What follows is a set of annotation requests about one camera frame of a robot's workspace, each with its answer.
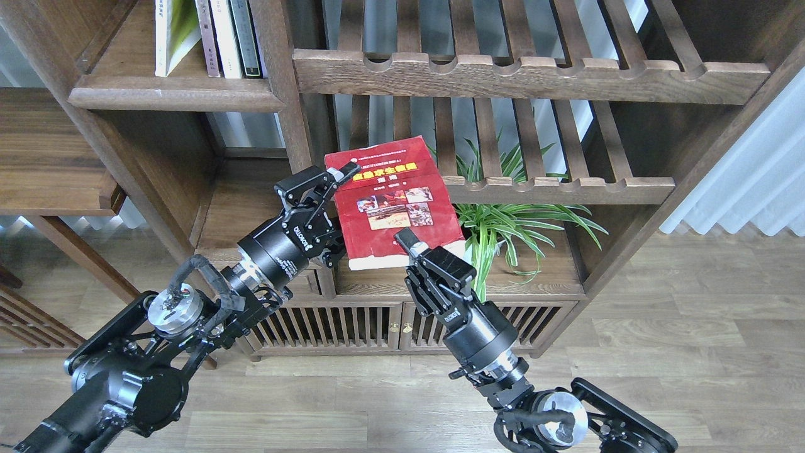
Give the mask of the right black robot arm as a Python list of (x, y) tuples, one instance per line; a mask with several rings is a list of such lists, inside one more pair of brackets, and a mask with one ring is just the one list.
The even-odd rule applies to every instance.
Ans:
[(496, 413), (492, 430), (514, 452), (557, 452), (595, 433), (602, 452), (674, 452), (666, 430), (586, 379), (570, 389), (537, 391), (526, 359), (515, 355), (518, 333), (491, 301), (472, 289), (475, 269), (443, 247), (431, 249), (405, 228), (397, 243), (410, 256), (406, 286), (422, 316), (434, 316), (459, 363), (451, 379), (466, 378)]

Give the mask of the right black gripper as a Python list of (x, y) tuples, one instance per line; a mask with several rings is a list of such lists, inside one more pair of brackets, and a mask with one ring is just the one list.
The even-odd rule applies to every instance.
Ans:
[(474, 267), (441, 246), (429, 249), (410, 228), (394, 238), (411, 259), (405, 282), (419, 314), (441, 325), (443, 343), (463, 368), (452, 376), (505, 378), (512, 373), (518, 363), (511, 350), (516, 330), (494, 304), (480, 303), (472, 290)]

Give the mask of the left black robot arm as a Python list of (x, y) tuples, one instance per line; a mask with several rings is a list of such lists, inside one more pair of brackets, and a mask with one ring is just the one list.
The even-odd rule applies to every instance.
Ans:
[(179, 419), (189, 381), (214, 350), (231, 347), (291, 298), (287, 285), (311, 261), (345, 254), (326, 214), (360, 172), (308, 167), (274, 189), (284, 208), (238, 242), (241, 260), (217, 270), (187, 258), (160, 293), (146, 291), (64, 361), (73, 393), (16, 452), (101, 452), (121, 431), (147, 437)]

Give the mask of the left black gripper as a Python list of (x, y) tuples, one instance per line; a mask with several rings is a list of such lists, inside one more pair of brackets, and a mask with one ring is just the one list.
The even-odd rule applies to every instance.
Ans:
[(284, 209), (238, 242), (242, 259), (236, 265), (236, 289), (280, 290), (313, 260), (331, 269), (345, 255), (345, 242), (324, 209), (359, 171), (354, 162), (341, 169), (311, 166), (274, 184)]

